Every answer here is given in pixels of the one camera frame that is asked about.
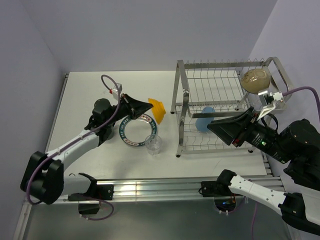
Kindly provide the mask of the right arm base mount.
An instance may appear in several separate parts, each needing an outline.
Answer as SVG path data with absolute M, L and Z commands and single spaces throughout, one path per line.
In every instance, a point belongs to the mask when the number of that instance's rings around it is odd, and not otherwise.
M 234 197 L 240 196 L 239 194 L 232 193 L 227 186 L 217 183 L 215 180 L 212 181 L 202 181 L 200 183 L 201 187 L 198 193 L 204 198 L 208 197 Z

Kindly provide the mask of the blue plastic cup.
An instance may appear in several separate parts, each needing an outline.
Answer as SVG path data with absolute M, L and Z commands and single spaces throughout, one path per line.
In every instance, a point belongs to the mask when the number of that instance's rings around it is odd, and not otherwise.
M 215 109 L 210 106 L 204 107 L 203 110 L 201 111 L 202 114 L 214 113 L 214 112 L 215 112 Z M 214 117 L 197 118 L 195 121 L 195 127 L 199 132 L 206 133 L 209 131 L 209 129 L 207 128 L 208 124 L 210 124 L 211 121 L 213 120 L 214 120 Z

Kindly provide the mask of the orange plastic bowl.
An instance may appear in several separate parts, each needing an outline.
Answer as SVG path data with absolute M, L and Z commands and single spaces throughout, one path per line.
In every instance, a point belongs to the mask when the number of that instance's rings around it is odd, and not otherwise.
M 160 125 L 166 114 L 165 106 L 161 101 L 155 100 L 153 98 L 148 98 L 148 102 L 153 105 L 151 108 L 154 119 L 158 125 Z

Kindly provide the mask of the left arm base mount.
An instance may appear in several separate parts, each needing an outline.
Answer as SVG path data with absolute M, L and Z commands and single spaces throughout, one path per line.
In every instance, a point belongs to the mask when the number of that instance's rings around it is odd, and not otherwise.
M 113 184 L 103 184 L 97 185 L 96 190 L 90 195 L 83 195 L 80 193 L 74 193 L 68 196 L 69 201 L 89 201 L 93 199 L 110 201 L 113 199 L 114 185 Z

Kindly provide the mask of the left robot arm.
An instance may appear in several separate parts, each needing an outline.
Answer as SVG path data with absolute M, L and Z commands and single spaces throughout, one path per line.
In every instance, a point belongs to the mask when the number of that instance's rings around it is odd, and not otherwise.
M 34 197 L 39 203 L 53 204 L 60 196 L 80 194 L 91 200 L 98 193 L 97 180 L 78 173 L 66 177 L 65 170 L 84 154 L 106 142 L 115 123 L 128 117 L 136 120 L 153 108 L 153 104 L 136 100 L 126 93 L 118 97 L 118 104 L 111 105 L 106 98 L 94 103 L 88 124 L 80 134 L 64 145 L 48 152 L 34 152 L 28 161 L 20 183 L 27 198 Z

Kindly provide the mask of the clear glass cup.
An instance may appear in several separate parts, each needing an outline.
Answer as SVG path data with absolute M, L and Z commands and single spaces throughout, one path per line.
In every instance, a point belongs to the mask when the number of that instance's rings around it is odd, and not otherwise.
M 161 152 L 163 142 L 160 136 L 158 136 L 157 134 L 151 134 L 146 137 L 144 145 L 147 149 L 147 152 L 150 155 L 154 156 L 158 155 Z

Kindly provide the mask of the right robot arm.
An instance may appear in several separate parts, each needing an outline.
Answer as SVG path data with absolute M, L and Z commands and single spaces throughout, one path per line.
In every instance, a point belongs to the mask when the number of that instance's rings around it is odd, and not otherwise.
M 250 107 L 240 115 L 211 121 L 207 129 L 227 145 L 249 143 L 283 164 L 279 176 L 291 180 L 297 191 L 274 190 L 224 169 L 216 180 L 201 183 L 203 197 L 241 195 L 275 211 L 297 230 L 320 234 L 320 134 L 309 120 L 295 120 L 278 132 Z

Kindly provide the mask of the dark green mug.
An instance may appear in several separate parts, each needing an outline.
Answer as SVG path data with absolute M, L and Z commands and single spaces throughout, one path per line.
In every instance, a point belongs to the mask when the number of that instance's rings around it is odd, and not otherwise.
M 99 130 L 99 140 L 104 142 L 113 137 L 113 125 L 104 126 Z

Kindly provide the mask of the beige floral ceramic bowl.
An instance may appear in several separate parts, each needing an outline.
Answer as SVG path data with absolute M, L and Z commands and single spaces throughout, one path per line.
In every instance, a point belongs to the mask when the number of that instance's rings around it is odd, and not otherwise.
M 251 94 L 257 95 L 260 91 L 268 89 L 271 76 L 262 68 L 247 71 L 240 80 L 241 87 Z

